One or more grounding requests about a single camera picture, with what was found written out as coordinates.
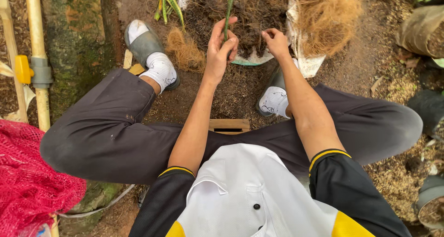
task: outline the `black sleeve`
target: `black sleeve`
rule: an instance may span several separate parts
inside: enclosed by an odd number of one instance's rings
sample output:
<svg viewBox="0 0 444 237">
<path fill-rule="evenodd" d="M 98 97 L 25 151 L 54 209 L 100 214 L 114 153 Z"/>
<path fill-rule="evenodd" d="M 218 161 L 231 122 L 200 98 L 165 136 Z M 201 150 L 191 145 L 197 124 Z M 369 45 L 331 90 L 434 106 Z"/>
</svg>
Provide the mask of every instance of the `black sleeve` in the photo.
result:
<svg viewBox="0 0 444 237">
<path fill-rule="evenodd" d="M 368 174 L 344 151 L 327 149 L 313 157 L 310 192 L 376 237 L 411 237 Z"/>
<path fill-rule="evenodd" d="M 151 185 L 128 237 L 163 237 L 186 206 L 195 177 L 182 167 L 169 167 Z"/>
</svg>

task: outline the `yellow stripe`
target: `yellow stripe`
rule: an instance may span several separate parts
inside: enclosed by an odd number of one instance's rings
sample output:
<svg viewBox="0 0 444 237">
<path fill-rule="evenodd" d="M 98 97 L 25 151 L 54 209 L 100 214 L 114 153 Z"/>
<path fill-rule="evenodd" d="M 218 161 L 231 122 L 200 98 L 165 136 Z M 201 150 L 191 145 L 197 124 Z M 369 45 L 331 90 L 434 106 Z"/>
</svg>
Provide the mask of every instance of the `yellow stripe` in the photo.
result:
<svg viewBox="0 0 444 237">
<path fill-rule="evenodd" d="M 170 171 L 170 170 L 173 170 L 173 169 L 181 169 L 181 170 L 184 170 L 184 171 L 186 171 L 186 172 L 192 174 L 193 177 L 196 178 L 196 177 L 194 176 L 193 172 L 191 172 L 191 171 L 189 171 L 189 170 L 187 170 L 187 169 L 184 169 L 184 168 L 180 168 L 180 167 L 172 167 L 172 168 L 169 168 L 169 169 L 165 170 L 164 172 L 162 172 L 158 177 L 160 177 L 161 175 L 163 175 L 163 174 L 165 174 L 166 172 L 168 172 L 168 171 Z"/>
<path fill-rule="evenodd" d="M 316 157 L 311 161 L 311 165 L 310 165 L 310 168 L 308 169 L 308 171 L 309 171 L 309 172 L 311 171 L 311 168 L 313 167 L 313 164 L 314 164 L 314 162 L 315 162 L 316 160 L 318 160 L 321 156 L 324 156 L 324 155 L 326 155 L 326 154 L 330 154 L 330 153 L 341 153 L 341 154 L 344 154 L 344 155 L 346 155 L 346 156 L 352 158 L 352 157 L 349 156 L 346 152 L 341 151 L 341 150 L 329 150 L 329 151 L 325 151 L 324 153 L 321 153 L 321 154 L 319 154 L 318 156 L 316 156 Z"/>
<path fill-rule="evenodd" d="M 165 237 L 186 237 L 182 225 L 175 221 Z"/>
<path fill-rule="evenodd" d="M 332 237 L 375 237 L 345 213 L 338 211 L 334 222 Z"/>
</svg>

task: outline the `gray slipper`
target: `gray slipper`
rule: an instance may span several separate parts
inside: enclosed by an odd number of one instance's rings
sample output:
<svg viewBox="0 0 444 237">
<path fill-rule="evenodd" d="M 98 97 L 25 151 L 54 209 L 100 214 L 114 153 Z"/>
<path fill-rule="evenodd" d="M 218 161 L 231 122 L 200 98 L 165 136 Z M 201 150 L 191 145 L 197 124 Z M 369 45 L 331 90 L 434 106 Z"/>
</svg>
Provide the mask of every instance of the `gray slipper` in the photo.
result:
<svg viewBox="0 0 444 237">
<path fill-rule="evenodd" d="M 138 36 L 131 44 L 128 35 L 128 30 L 130 28 L 131 23 L 126 27 L 125 43 L 130 52 L 133 53 L 134 58 L 136 58 L 136 60 L 145 70 L 148 70 L 147 67 L 148 56 L 150 56 L 154 52 L 165 53 L 165 49 L 163 48 L 163 45 L 159 40 L 156 31 L 148 23 L 146 22 L 143 23 L 147 26 L 148 31 Z M 177 75 L 176 81 L 170 84 L 169 86 L 165 87 L 165 90 L 175 89 L 176 87 L 179 86 L 179 84 L 180 84 L 180 78 L 179 75 Z"/>
<path fill-rule="evenodd" d="M 260 98 L 256 102 L 256 112 L 261 116 L 269 117 L 274 114 L 274 113 L 270 113 L 270 112 L 265 112 L 265 111 L 261 110 L 261 108 L 259 108 L 259 102 L 260 102 L 261 98 L 265 95 L 265 92 L 267 91 L 268 87 L 271 87 L 271 86 L 280 87 L 280 88 L 285 89 L 284 73 L 282 72 L 281 66 L 278 66 L 274 70 L 274 72 L 271 74 L 271 77 L 270 77 L 270 80 L 268 81 L 267 86 L 265 87 L 264 91 L 262 92 L 262 95 L 260 96 Z"/>
</svg>

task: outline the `knee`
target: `knee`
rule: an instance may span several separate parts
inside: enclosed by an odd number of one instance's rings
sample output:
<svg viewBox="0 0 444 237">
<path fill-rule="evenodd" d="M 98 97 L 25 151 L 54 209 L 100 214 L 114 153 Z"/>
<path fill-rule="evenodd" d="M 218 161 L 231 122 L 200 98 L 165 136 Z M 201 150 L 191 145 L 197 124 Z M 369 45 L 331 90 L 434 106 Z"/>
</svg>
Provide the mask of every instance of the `knee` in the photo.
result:
<svg viewBox="0 0 444 237">
<path fill-rule="evenodd" d="M 394 131 L 393 134 L 405 146 L 412 147 L 421 137 L 423 122 L 421 117 L 413 110 L 404 105 L 396 104 L 395 114 L 388 120 L 388 126 Z"/>
<path fill-rule="evenodd" d="M 55 171 L 72 174 L 69 170 L 77 165 L 76 159 L 81 152 L 71 142 L 70 138 L 64 137 L 63 132 L 49 129 L 40 142 L 40 155 Z"/>
</svg>

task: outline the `moss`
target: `moss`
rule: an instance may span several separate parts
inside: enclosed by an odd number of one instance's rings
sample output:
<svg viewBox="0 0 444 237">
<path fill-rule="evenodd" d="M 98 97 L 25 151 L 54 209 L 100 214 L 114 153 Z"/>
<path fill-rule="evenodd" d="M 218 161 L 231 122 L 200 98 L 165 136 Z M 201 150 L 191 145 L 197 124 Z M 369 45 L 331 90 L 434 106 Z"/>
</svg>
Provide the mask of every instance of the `moss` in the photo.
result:
<svg viewBox="0 0 444 237">
<path fill-rule="evenodd" d="M 87 181 L 83 199 L 69 213 L 91 212 L 107 206 L 123 188 L 122 184 Z"/>
<path fill-rule="evenodd" d="M 42 0 L 54 123 L 115 65 L 113 38 L 105 37 L 101 0 Z"/>
</svg>

